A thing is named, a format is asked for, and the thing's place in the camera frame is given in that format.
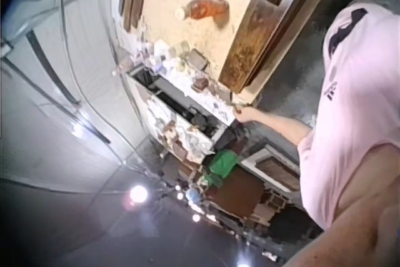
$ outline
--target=green cloth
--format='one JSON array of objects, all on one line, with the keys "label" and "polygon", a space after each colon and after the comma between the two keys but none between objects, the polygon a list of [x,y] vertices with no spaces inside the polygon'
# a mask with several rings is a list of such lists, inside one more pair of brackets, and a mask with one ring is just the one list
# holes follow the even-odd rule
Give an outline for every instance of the green cloth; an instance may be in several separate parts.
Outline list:
[{"label": "green cloth", "polygon": [[232,172],[238,161],[239,157],[235,152],[229,149],[219,151],[211,161],[210,174],[204,176],[208,186],[221,187],[223,180]]}]

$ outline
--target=pink t-shirt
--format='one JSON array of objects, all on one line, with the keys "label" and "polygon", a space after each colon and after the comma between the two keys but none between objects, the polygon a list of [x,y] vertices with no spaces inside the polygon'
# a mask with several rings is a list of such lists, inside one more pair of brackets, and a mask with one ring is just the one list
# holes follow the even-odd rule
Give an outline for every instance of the pink t-shirt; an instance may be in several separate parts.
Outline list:
[{"label": "pink t-shirt", "polygon": [[[367,14],[329,57],[331,37],[359,8]],[[367,1],[341,11],[326,34],[317,123],[298,146],[303,205],[323,229],[365,154],[386,143],[400,149],[399,40],[400,16]]]}]

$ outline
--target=bottle cap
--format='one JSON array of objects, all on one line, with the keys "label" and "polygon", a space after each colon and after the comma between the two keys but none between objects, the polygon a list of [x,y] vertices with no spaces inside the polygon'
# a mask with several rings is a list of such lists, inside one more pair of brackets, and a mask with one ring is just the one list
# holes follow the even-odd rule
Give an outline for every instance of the bottle cap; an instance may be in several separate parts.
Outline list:
[{"label": "bottle cap", "polygon": [[184,8],[179,8],[175,11],[175,17],[177,17],[179,20],[185,20],[186,16],[186,11]]}]

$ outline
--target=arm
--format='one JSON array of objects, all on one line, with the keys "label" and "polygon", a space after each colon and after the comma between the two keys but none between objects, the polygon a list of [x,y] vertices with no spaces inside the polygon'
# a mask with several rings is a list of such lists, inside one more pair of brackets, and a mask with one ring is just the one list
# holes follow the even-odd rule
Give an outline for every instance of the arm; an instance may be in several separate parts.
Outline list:
[{"label": "arm", "polygon": [[252,107],[236,108],[234,114],[239,122],[257,121],[269,126],[296,146],[311,130],[295,119],[265,113]]},{"label": "arm", "polygon": [[399,266],[400,178],[360,199],[285,267]]}]

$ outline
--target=black logo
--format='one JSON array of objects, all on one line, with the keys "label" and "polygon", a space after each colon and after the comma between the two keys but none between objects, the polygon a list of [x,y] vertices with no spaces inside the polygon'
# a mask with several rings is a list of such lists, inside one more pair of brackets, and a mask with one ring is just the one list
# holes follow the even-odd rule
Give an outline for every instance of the black logo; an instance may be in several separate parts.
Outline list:
[{"label": "black logo", "polygon": [[332,100],[333,96],[335,95],[336,86],[338,85],[337,83],[337,81],[333,82],[332,85],[330,85],[330,87],[324,92],[324,96],[326,96],[329,100]]}]

